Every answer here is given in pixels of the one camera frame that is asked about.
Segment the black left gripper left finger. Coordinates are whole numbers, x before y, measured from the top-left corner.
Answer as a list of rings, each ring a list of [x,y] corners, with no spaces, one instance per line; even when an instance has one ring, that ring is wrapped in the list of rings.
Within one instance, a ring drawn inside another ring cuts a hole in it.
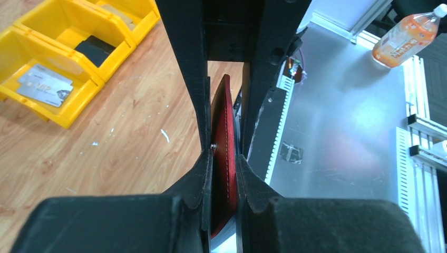
[[[209,252],[213,157],[160,194],[54,197],[20,230],[12,252]]]

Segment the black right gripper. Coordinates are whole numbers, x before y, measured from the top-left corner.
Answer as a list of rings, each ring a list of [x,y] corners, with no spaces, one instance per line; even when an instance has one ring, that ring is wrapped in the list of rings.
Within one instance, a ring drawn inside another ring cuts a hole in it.
[[[156,4],[195,109],[203,150],[209,149],[211,142],[207,60],[246,62],[241,87],[241,153],[248,157],[259,110],[311,2],[214,0]]]

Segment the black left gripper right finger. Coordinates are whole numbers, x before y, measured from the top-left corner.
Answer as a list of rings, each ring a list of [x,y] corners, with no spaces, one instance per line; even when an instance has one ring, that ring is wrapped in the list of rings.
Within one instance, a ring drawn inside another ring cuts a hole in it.
[[[285,198],[236,157],[238,252],[423,252],[401,208],[385,200]]]

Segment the red leather card holder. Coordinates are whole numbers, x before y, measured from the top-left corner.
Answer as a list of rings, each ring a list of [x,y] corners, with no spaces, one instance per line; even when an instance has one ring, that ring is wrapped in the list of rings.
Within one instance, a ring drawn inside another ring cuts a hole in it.
[[[225,74],[211,104],[213,154],[211,203],[211,252],[235,233],[232,217],[237,211],[236,136],[230,76]]]

